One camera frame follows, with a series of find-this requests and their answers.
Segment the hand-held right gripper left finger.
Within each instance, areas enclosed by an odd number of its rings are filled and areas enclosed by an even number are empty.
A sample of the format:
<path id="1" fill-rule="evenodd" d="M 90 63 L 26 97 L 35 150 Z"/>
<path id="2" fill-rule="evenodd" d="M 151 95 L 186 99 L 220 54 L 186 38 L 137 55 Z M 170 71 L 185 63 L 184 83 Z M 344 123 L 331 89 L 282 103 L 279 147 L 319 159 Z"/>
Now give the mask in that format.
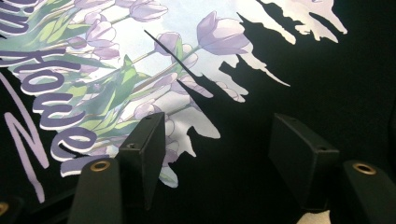
<path id="1" fill-rule="evenodd" d="M 123 203 L 149 210 L 165 156 L 164 113 L 142 118 L 119 148 Z"/>

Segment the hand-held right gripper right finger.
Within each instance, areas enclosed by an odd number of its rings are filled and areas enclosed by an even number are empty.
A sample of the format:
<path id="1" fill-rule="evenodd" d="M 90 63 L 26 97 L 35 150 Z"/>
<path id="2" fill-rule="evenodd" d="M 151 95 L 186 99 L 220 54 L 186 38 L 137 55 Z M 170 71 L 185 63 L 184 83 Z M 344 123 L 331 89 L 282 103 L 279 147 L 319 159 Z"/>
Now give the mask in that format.
<path id="1" fill-rule="evenodd" d="M 274 114 L 268 157 L 305 211 L 327 209 L 326 183 L 339 154 L 299 120 Z"/>

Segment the black flower print t-shirt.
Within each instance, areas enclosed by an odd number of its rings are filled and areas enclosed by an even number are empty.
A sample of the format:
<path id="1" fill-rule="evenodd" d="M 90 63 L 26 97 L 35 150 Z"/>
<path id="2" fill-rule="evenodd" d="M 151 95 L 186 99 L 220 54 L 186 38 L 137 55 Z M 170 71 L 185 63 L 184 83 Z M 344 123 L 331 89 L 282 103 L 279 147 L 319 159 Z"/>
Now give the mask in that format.
<path id="1" fill-rule="evenodd" d="M 396 181 L 396 0 L 0 0 L 0 198 L 37 208 L 165 115 L 142 224 L 306 220 L 268 156 L 300 120 Z"/>

